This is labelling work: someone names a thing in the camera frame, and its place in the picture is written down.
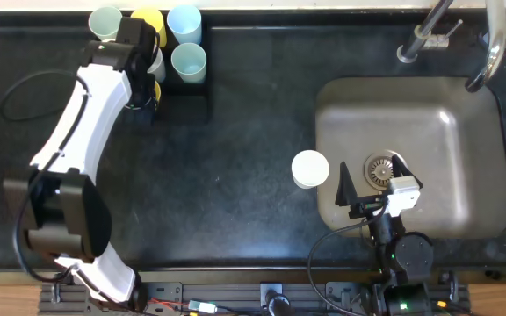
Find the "white wall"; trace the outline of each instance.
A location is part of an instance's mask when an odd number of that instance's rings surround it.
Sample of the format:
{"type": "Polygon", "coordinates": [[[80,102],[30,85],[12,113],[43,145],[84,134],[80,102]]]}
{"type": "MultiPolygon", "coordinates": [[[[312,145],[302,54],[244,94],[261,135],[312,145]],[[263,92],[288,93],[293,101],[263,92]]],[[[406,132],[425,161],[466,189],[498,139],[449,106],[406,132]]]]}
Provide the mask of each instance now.
{"type": "MultiPolygon", "coordinates": [[[[170,9],[194,4],[205,10],[227,9],[414,9],[430,8],[437,0],[0,0],[0,11],[91,11],[112,5],[132,10],[142,6],[170,9]]],[[[452,8],[485,7],[482,0],[455,0],[452,8]]]]}

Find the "black countertop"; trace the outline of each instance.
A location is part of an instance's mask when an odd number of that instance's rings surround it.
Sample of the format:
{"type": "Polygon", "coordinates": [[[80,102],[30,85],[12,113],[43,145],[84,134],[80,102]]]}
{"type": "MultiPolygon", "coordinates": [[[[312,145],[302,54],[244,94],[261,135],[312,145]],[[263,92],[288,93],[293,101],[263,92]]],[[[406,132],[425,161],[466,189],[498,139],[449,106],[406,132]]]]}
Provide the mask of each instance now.
{"type": "MultiPolygon", "coordinates": [[[[449,14],[439,27],[449,28],[459,14],[449,14]]],[[[471,75],[485,59],[474,36],[485,21],[483,12],[466,15],[448,50],[423,52],[406,65],[395,51],[423,12],[206,14],[212,120],[205,126],[115,125],[97,179],[112,213],[112,245],[140,269],[302,265],[329,231],[316,190],[298,188],[290,172],[299,151],[315,148],[317,92],[345,76],[471,75]]],[[[86,18],[0,17],[0,98],[34,71],[75,70],[91,39],[86,18]]],[[[506,138],[506,57],[488,86],[500,99],[506,138]]],[[[21,93],[29,104],[23,111],[64,105],[71,87],[61,78],[33,83],[21,93]]],[[[22,124],[0,118],[0,269],[18,266],[4,172],[26,167],[58,118],[22,124]]],[[[437,266],[506,266],[506,232],[434,243],[437,266]]],[[[317,257],[326,266],[375,267],[373,252],[357,238],[331,239],[317,257]]],[[[32,260],[36,267],[51,266],[32,260]]]]}

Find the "metal sink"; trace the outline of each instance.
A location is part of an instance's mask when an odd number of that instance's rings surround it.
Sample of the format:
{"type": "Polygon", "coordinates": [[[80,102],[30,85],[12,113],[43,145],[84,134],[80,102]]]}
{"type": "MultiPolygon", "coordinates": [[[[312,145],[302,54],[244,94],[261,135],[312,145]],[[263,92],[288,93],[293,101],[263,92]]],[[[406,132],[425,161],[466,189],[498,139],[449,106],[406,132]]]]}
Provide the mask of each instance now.
{"type": "Polygon", "coordinates": [[[339,164],[359,196],[376,194],[399,154],[423,182],[417,206],[401,214],[432,238],[487,238],[506,228],[506,155],[499,108],[465,78],[344,78],[317,98],[317,150],[329,161],[318,209],[331,229],[358,223],[335,206],[339,164]]]}

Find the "white cup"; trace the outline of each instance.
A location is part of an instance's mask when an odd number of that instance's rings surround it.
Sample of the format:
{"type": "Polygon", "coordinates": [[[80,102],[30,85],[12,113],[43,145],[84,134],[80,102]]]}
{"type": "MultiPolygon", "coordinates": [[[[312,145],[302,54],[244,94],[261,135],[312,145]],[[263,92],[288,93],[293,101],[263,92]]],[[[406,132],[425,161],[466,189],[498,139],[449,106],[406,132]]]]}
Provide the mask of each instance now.
{"type": "Polygon", "coordinates": [[[158,48],[157,57],[148,69],[148,74],[154,74],[155,80],[162,83],[165,80],[165,63],[163,62],[162,50],[158,48]]]}
{"type": "Polygon", "coordinates": [[[171,55],[171,64],[186,83],[203,83],[206,78],[206,53],[199,45],[177,46],[171,55]]]}
{"type": "Polygon", "coordinates": [[[121,19],[122,13],[117,8],[98,8],[89,16],[89,29],[101,40],[115,40],[121,19]]]}
{"type": "Polygon", "coordinates": [[[327,159],[314,150],[304,150],[292,160],[294,182],[302,189],[314,188],[329,176],[327,159]]]}
{"type": "Polygon", "coordinates": [[[202,17],[192,5],[178,5],[167,14],[167,25],[179,44],[200,44],[202,40],[202,17]]]}

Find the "faucet base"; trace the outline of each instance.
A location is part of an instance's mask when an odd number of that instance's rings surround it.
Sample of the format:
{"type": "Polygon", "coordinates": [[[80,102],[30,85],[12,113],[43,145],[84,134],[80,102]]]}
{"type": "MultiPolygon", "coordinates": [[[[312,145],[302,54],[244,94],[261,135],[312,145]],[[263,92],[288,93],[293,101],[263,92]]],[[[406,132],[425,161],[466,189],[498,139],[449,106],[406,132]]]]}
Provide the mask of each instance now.
{"type": "Polygon", "coordinates": [[[398,47],[397,49],[397,58],[403,62],[403,63],[412,63],[414,61],[417,60],[417,54],[415,55],[415,57],[413,58],[407,58],[405,57],[404,55],[401,54],[401,50],[403,49],[403,45],[401,45],[400,47],[398,47]]]}

